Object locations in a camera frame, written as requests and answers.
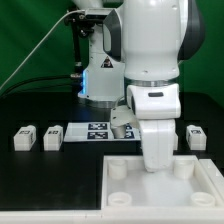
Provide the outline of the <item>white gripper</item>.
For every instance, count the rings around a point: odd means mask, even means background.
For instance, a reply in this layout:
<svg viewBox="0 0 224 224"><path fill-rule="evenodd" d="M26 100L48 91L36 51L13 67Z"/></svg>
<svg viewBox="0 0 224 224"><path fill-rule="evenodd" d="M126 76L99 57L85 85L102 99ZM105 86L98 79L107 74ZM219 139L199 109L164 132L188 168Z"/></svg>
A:
<svg viewBox="0 0 224 224"><path fill-rule="evenodd" d="M146 170L155 172L168 168L173 157L175 119L181 115L179 85L129 85L126 97L139 124Z"/></svg>

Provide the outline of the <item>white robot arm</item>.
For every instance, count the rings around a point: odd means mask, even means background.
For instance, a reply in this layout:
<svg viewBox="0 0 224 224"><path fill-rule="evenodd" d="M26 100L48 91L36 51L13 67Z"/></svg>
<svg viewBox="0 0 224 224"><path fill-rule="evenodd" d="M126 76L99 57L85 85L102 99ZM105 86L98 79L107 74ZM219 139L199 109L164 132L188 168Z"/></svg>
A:
<svg viewBox="0 0 224 224"><path fill-rule="evenodd" d="M110 106L118 138L126 124L137 126L147 171L169 167L181 115L178 62L191 58L205 37L196 0L123 0L109 10L103 0L72 1L85 17L103 19L90 32L80 101Z"/></svg>

